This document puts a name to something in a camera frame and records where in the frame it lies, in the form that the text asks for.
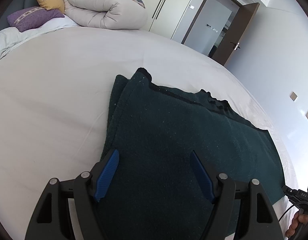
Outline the person's right hand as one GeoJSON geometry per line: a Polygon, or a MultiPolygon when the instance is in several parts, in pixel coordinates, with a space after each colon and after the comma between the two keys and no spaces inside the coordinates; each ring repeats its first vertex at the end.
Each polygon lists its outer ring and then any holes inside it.
{"type": "Polygon", "coordinates": [[[296,228],[299,224],[307,224],[308,223],[308,215],[306,214],[299,214],[299,211],[294,214],[294,217],[292,219],[292,222],[288,228],[288,230],[285,232],[285,236],[287,238],[290,238],[293,236],[296,232],[296,228]]]}

